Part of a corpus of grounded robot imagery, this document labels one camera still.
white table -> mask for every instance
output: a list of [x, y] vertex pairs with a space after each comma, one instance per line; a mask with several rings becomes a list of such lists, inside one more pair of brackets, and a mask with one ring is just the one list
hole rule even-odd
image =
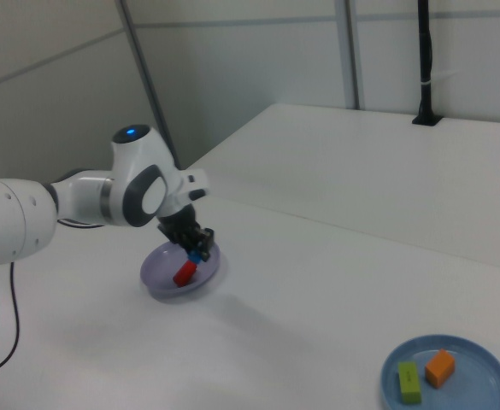
[[195, 164], [214, 195], [500, 266], [500, 124], [273, 105]]
[[[59, 226], [18, 263], [0, 410], [381, 409], [382, 364], [411, 337], [455, 334], [500, 360], [500, 267], [217, 196], [197, 216], [222, 264], [190, 297], [140, 284], [165, 241], [154, 225]], [[0, 266], [0, 360], [10, 311]]]

black cable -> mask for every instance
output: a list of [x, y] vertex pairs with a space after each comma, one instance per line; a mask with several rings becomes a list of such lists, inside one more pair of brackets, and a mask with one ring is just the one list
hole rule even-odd
[[76, 220], [58, 220], [58, 224], [63, 225], [63, 226], [68, 226], [69, 228], [75, 228], [75, 229], [103, 228], [103, 225], [83, 224], [82, 222], [77, 222]]
[[12, 294], [12, 304], [14, 305], [14, 315], [16, 317], [16, 339], [14, 340], [14, 346], [12, 346], [9, 355], [0, 363], [0, 368], [10, 360], [20, 340], [20, 317], [18, 316], [18, 302], [16, 301], [16, 292], [14, 288], [14, 262], [10, 262], [10, 293]]

blue plate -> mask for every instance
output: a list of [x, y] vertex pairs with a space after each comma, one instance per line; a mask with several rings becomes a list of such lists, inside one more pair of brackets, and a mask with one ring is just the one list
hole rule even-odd
[[[455, 372], [439, 389], [424, 377], [424, 367], [440, 350], [455, 357]], [[421, 404], [403, 404], [397, 363], [415, 361], [421, 379]], [[385, 361], [380, 387], [386, 408], [500, 410], [500, 362], [476, 343], [460, 337], [429, 335], [398, 346]]]

yellow-green block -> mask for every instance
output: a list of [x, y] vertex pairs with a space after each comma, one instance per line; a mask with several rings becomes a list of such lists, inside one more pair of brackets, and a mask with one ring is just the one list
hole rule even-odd
[[404, 404], [418, 404], [421, 402], [421, 384], [417, 364], [414, 361], [403, 361], [397, 364], [400, 377], [400, 389]]

red block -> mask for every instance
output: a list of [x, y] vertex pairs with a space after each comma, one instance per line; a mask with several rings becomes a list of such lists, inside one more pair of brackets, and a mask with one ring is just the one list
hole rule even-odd
[[187, 261], [174, 275], [174, 282], [178, 287], [186, 286], [192, 278], [192, 275], [197, 271], [198, 265], [194, 262]]

